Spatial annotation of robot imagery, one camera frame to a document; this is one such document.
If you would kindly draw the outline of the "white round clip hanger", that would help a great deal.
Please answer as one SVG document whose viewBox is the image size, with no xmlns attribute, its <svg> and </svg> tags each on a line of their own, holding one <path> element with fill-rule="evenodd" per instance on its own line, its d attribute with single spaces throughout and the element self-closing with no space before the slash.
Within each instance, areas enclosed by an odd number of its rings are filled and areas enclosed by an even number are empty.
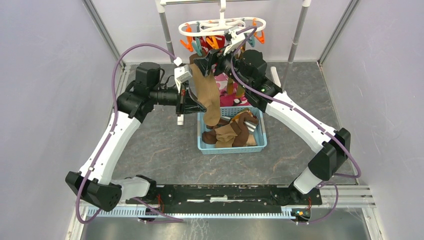
<svg viewBox="0 0 424 240">
<path fill-rule="evenodd" d="M 241 28 L 239 33 L 244 33 L 247 43 L 253 48 L 256 42 L 260 44 L 265 43 L 266 21 L 258 17 L 225 17 L 227 10 L 227 2 L 220 0 L 219 5 L 219 18 L 207 20 L 193 20 L 182 23 L 178 27 L 178 32 L 184 36 L 180 40 L 181 45 L 191 53 L 196 53 L 198 56 L 207 54 L 210 49 L 207 47 L 205 37 L 207 36 L 224 36 L 225 30 L 234 26 Z"/>
</svg>

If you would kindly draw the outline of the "red sock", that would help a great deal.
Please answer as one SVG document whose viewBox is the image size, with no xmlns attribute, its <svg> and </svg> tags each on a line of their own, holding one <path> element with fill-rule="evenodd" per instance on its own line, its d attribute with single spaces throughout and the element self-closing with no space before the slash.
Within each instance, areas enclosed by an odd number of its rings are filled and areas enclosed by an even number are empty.
<svg viewBox="0 0 424 240">
<path fill-rule="evenodd" d="M 221 49 L 226 45 L 226 38 L 224 35 L 206 36 L 205 42 L 210 49 Z"/>
</svg>

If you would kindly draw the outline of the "striped olive cream sock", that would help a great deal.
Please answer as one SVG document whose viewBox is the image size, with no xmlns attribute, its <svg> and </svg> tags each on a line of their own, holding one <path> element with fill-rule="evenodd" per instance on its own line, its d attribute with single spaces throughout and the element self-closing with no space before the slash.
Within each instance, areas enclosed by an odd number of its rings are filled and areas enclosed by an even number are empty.
<svg viewBox="0 0 424 240">
<path fill-rule="evenodd" d="M 249 108 L 244 108 L 231 119 L 231 122 L 235 122 L 237 119 L 240 118 L 241 114 L 243 113 L 248 113 L 249 115 L 252 115 Z"/>
</svg>

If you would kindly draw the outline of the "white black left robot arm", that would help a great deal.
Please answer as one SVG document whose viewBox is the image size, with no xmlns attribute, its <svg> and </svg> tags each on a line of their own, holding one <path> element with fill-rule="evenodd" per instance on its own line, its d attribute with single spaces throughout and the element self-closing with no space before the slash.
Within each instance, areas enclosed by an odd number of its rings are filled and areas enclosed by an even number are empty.
<svg viewBox="0 0 424 240">
<path fill-rule="evenodd" d="M 156 181 L 148 177 L 112 179 L 123 150 L 156 105 L 174 106 L 180 126 L 184 124 L 185 115 L 206 110 L 190 89 L 193 75 L 187 64 L 174 69 L 175 87 L 172 88 L 160 86 L 161 72 L 161 67 L 153 62 L 143 62 L 137 67 L 133 90 L 126 90 L 117 97 L 116 107 L 97 147 L 79 171 L 70 171 L 65 177 L 78 203 L 85 201 L 109 212 L 119 202 L 135 197 L 145 204 L 156 200 Z"/>
</svg>

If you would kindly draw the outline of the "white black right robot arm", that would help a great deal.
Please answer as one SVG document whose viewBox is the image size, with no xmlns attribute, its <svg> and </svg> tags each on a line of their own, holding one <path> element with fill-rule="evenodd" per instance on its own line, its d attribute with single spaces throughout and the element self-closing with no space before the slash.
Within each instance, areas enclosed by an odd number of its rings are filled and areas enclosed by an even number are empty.
<svg viewBox="0 0 424 240">
<path fill-rule="evenodd" d="M 290 184 L 288 196 L 293 203 L 306 201 L 313 188 L 336 176 L 340 166 L 352 157 L 350 132 L 322 123 L 296 104 L 266 76 L 268 65 L 261 52 L 250 49 L 235 57 L 215 49 L 193 62 L 205 77 L 225 74 L 237 81 L 251 106 L 286 125 L 315 152 L 306 169 Z"/>
</svg>

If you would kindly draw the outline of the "pink camouflage cloth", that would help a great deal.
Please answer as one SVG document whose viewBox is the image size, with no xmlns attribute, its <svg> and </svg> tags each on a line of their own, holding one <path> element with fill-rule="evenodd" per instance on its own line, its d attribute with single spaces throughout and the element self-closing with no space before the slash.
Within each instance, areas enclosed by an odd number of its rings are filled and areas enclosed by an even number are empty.
<svg viewBox="0 0 424 240">
<path fill-rule="evenodd" d="M 229 79 L 224 73 L 215 76 L 215 82 L 219 90 L 221 107 L 249 106 L 245 97 L 245 90 L 234 80 Z"/>
</svg>

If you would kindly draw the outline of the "light blue plastic basket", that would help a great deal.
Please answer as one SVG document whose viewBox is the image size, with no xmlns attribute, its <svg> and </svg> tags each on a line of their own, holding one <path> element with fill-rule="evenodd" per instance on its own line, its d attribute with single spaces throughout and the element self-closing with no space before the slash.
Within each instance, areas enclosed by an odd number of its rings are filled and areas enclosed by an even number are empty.
<svg viewBox="0 0 424 240">
<path fill-rule="evenodd" d="M 219 154 L 241 154 L 241 153 L 257 153 L 261 152 L 268 144 L 267 134 L 265 130 L 263 113 L 256 107 L 253 106 L 226 106 L 221 107 L 220 112 L 222 116 L 234 117 L 236 114 L 241 112 L 243 109 L 249 109 L 254 116 L 258 119 L 258 125 L 253 132 L 253 137 L 256 142 L 256 146 L 243 146 L 243 147 L 222 147 L 216 148 L 214 144 L 206 144 L 202 140 L 202 133 L 208 129 L 204 123 L 203 117 L 204 112 L 197 113 L 197 148 L 204 155 L 219 155 Z"/>
</svg>

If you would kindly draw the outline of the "white drying rack stand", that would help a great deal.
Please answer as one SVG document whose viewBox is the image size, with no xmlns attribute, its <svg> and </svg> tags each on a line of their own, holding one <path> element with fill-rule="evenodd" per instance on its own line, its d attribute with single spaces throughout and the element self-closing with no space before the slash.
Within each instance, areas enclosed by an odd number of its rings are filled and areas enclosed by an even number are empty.
<svg viewBox="0 0 424 240">
<path fill-rule="evenodd" d="M 167 5 L 177 5 L 177 4 L 196 4 L 196 3 L 204 3 L 203 0 L 155 0 L 155 5 L 157 12 L 159 13 L 167 50 L 171 53 L 174 53 L 174 46 L 171 39 L 171 34 L 169 30 L 169 25 L 166 18 L 165 6 Z M 266 21 L 261 18 L 254 17 L 236 17 L 236 18 L 225 18 L 225 11 L 227 9 L 227 2 L 225 0 L 218 0 L 219 9 L 219 18 L 212 20 L 200 20 L 200 21 L 189 21 L 181 24 L 178 27 L 178 31 L 180 34 L 187 37 L 188 42 L 186 43 L 187 49 L 189 51 L 193 51 L 195 48 L 192 46 L 192 43 L 201 37 L 207 39 L 208 37 L 216 37 L 216 36 L 226 36 L 230 34 L 230 45 L 233 47 L 235 43 L 233 39 L 239 39 L 241 37 L 240 32 L 244 29 L 247 29 L 246 21 L 251 21 L 252 25 L 255 25 L 256 22 L 260 22 L 261 26 L 258 27 L 259 33 L 255 33 L 252 35 L 252 38 L 256 38 L 258 41 L 263 42 L 264 33 L 263 30 L 266 28 Z M 304 26 L 305 18 L 308 12 L 308 8 L 311 5 L 311 0 L 303 0 L 302 7 L 299 14 L 299 18 L 297 21 L 297 26 L 295 30 L 294 37 L 291 43 L 291 49 L 289 52 L 287 66 L 283 72 L 282 80 L 278 78 L 277 71 L 275 69 L 271 70 L 272 79 L 275 83 L 281 84 L 281 89 L 285 90 L 286 87 L 286 79 L 289 71 L 293 65 L 294 57 L 297 50 L 297 45 L 302 33 L 302 29 Z"/>
</svg>

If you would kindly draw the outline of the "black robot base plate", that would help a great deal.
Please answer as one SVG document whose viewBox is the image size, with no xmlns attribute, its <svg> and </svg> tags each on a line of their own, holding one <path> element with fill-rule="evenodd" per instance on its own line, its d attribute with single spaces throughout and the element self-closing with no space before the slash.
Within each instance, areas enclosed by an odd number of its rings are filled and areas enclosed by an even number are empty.
<svg viewBox="0 0 424 240">
<path fill-rule="evenodd" d="M 303 194 L 277 184 L 158 184 L 140 199 L 166 214 L 272 214 L 323 203 L 316 188 Z"/>
</svg>

